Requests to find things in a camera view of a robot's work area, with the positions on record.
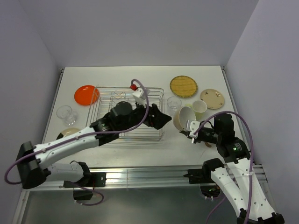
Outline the beige ceramic bowl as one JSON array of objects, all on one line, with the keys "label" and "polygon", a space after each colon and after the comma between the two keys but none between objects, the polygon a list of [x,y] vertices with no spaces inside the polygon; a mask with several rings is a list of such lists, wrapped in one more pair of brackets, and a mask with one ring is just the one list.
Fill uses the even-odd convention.
[{"label": "beige ceramic bowl", "polygon": [[193,109],[188,106],[178,109],[172,118],[175,128],[179,131],[185,130],[188,120],[196,120],[196,115],[193,112]]}]

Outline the pale green mug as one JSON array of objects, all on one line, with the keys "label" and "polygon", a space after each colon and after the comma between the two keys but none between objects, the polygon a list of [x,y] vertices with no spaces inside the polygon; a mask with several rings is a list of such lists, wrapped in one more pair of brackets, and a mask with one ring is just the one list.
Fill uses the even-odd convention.
[{"label": "pale green mug", "polygon": [[192,104],[185,104],[185,106],[192,109],[197,121],[201,119],[201,117],[207,110],[207,104],[203,100],[196,100]]}]

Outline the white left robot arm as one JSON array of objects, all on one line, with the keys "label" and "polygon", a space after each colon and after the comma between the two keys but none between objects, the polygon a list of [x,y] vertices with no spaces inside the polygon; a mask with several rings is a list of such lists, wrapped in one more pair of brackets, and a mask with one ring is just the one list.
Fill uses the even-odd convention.
[{"label": "white left robot arm", "polygon": [[91,123],[79,132],[53,142],[21,145],[16,158],[17,169],[23,189],[32,189],[43,184],[48,176],[54,176],[57,161],[85,149],[99,147],[119,138],[120,133],[134,130],[145,124],[161,129],[171,116],[159,111],[156,104],[136,105],[121,101],[104,117]]}]

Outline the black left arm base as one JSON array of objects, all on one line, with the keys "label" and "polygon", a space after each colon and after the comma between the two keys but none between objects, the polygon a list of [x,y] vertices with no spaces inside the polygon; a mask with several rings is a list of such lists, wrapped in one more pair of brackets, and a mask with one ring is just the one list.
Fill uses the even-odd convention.
[{"label": "black left arm base", "polygon": [[[73,199],[76,203],[84,206],[94,206],[104,201],[104,196],[96,188],[105,187],[106,173],[95,172],[91,173],[88,177],[84,177],[83,180],[78,182],[64,181],[64,188],[79,188],[79,190],[73,190]],[[93,196],[100,196],[100,200],[96,203],[87,203]]]}]

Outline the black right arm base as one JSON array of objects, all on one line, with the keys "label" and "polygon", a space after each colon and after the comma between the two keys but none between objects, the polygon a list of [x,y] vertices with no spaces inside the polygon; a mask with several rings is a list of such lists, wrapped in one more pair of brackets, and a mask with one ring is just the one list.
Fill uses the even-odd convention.
[{"label": "black right arm base", "polygon": [[187,170],[185,177],[188,178],[190,184],[206,184],[213,182],[208,172],[203,168],[189,169]]}]

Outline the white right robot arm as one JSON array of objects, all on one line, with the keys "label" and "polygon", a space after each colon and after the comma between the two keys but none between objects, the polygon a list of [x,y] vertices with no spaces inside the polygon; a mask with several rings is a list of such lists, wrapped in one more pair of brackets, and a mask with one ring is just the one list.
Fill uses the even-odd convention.
[{"label": "white right robot arm", "polygon": [[182,130],[192,143],[208,142],[216,145],[224,159],[207,160],[200,169],[189,169],[184,176],[190,184],[215,183],[232,205],[239,224],[283,224],[281,214],[268,202],[253,170],[253,149],[235,136],[233,112],[218,112],[212,116],[214,124],[204,127],[202,122],[187,120]]}]

